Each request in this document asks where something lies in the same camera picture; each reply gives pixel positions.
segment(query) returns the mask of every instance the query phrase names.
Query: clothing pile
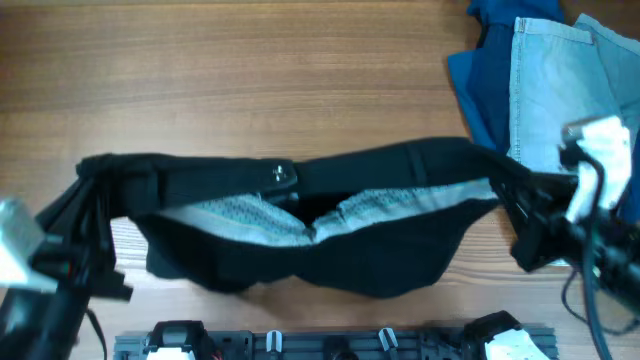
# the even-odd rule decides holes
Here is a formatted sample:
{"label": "clothing pile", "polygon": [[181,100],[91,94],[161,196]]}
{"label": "clothing pile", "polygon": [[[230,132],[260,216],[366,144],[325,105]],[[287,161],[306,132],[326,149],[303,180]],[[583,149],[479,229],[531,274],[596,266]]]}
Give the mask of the clothing pile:
{"label": "clothing pile", "polygon": [[620,215],[640,220],[640,42],[585,14],[565,25],[558,0],[473,0],[467,13],[482,25],[477,48],[448,63],[474,142],[532,171],[563,173],[562,127],[617,115],[633,149]]}

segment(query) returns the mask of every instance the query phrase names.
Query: waistband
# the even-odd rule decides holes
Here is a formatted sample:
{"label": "waistband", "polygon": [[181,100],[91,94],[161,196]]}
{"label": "waistband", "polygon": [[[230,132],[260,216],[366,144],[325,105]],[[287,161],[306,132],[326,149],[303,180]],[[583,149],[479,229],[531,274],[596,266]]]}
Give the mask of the waistband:
{"label": "waistband", "polygon": [[593,37],[590,32],[545,19],[516,18],[514,31],[529,35],[552,35],[585,44],[593,44]]}
{"label": "waistband", "polygon": [[294,163],[287,159],[107,154],[77,166],[81,180],[107,189],[111,217],[149,214],[225,196],[274,191],[300,195],[433,187],[490,177],[528,177],[514,160],[465,138],[432,138]]}
{"label": "waistband", "polygon": [[598,20],[590,17],[589,15],[580,14],[580,17],[578,17],[578,20],[576,21],[575,25],[580,25],[580,24],[589,26],[590,28],[593,29],[593,31],[597,32],[598,34],[608,39],[609,41],[615,43],[616,45],[622,48],[625,48],[637,55],[640,55],[639,41],[634,39],[629,39],[622,35],[617,34],[615,31],[602,26],[602,24],[600,24]]}

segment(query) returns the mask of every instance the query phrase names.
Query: stack of clothes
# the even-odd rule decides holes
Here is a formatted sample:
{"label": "stack of clothes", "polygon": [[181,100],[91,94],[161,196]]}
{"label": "stack of clothes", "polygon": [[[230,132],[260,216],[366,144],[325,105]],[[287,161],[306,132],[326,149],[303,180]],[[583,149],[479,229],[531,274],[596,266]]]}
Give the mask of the stack of clothes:
{"label": "stack of clothes", "polygon": [[473,0],[467,13],[482,24],[477,48],[448,63],[473,141],[533,171],[562,173],[562,127],[617,115],[633,149],[620,215],[640,220],[640,42],[585,14],[566,25],[557,0]]}

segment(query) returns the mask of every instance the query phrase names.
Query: gray inner waistband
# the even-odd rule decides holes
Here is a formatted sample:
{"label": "gray inner waistband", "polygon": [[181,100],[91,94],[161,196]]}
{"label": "gray inner waistband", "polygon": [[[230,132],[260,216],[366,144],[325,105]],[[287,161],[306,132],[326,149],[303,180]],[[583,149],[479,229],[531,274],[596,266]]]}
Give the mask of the gray inner waistband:
{"label": "gray inner waistband", "polygon": [[493,199],[486,179],[414,189],[365,190],[338,204],[309,227],[252,194],[229,196],[158,214],[244,243],[273,247],[308,246],[373,224],[428,214],[470,199]]}

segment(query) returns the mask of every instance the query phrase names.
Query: wood grain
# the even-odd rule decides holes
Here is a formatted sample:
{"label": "wood grain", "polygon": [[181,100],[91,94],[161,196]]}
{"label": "wood grain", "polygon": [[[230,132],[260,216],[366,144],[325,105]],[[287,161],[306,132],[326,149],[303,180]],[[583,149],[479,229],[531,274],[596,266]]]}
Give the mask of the wood grain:
{"label": "wood grain", "polygon": [[[466,136],[446,56],[473,48],[466,1],[0,8],[0,192],[41,209],[102,152],[308,159],[428,136]],[[567,2],[640,38],[638,2]],[[292,278],[229,296],[144,270],[146,242],[113,222],[130,304],[95,300],[109,347],[157,321],[209,329],[400,328],[508,310],[557,329],[563,359],[595,359],[560,305],[566,269],[524,274],[502,211],[467,233],[433,287],[375,300]],[[579,305],[577,292],[571,301]],[[83,324],[74,359],[100,359]],[[611,339],[637,359],[640,337]]]}

